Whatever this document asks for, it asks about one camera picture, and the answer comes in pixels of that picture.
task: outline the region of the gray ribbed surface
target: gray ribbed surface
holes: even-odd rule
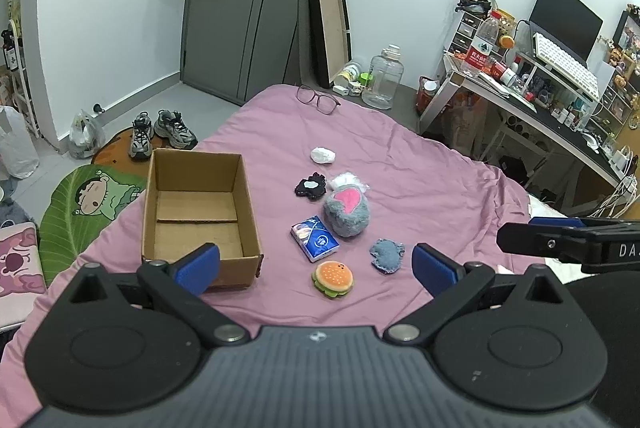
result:
[[[145,411],[97,419],[51,409],[28,426],[593,428],[607,424],[586,407],[528,418],[476,406],[446,388],[419,350],[386,345],[369,328],[272,327],[263,328],[249,345],[218,349],[188,387]]]

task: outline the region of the keyboard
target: keyboard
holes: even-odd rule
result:
[[[597,101],[600,98],[598,78],[594,74],[542,34],[537,33],[533,38],[536,45],[535,55],[540,61],[550,65],[574,85],[582,88],[593,100]]]

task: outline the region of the silver screw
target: silver screw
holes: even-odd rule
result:
[[[240,325],[220,325],[213,335],[221,342],[233,343],[244,338],[244,329]]]
[[[420,336],[420,329],[413,325],[399,324],[389,328],[389,335],[399,342],[411,342]]]

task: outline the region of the green rug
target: green rug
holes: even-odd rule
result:
[[[145,186],[142,177],[99,165],[80,166],[62,179],[39,228],[47,286]]]

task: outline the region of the bed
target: bed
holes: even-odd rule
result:
[[[320,167],[310,151],[336,152]],[[430,300],[414,279],[410,252],[421,241],[460,263],[483,261],[521,273],[536,259],[506,255],[496,246],[498,228],[529,220],[529,197],[501,171],[418,137],[373,109],[343,102],[332,115],[296,99],[296,88],[272,86],[239,109],[199,149],[241,153],[265,258],[260,278],[242,291],[212,291],[203,299],[252,334],[261,324],[293,326],[374,325],[379,331]],[[355,285],[340,300],[313,288],[312,265],[290,237],[292,224],[321,212],[321,202],[294,195],[300,179],[350,170],[370,186],[371,221],[354,239],[341,242],[333,258],[348,263]],[[0,426],[19,426],[39,403],[24,373],[24,349],[78,267],[101,262],[109,271],[135,271],[140,264],[143,197],[60,273],[0,363]],[[379,238],[407,246],[401,269],[383,275],[371,265],[369,248]]]

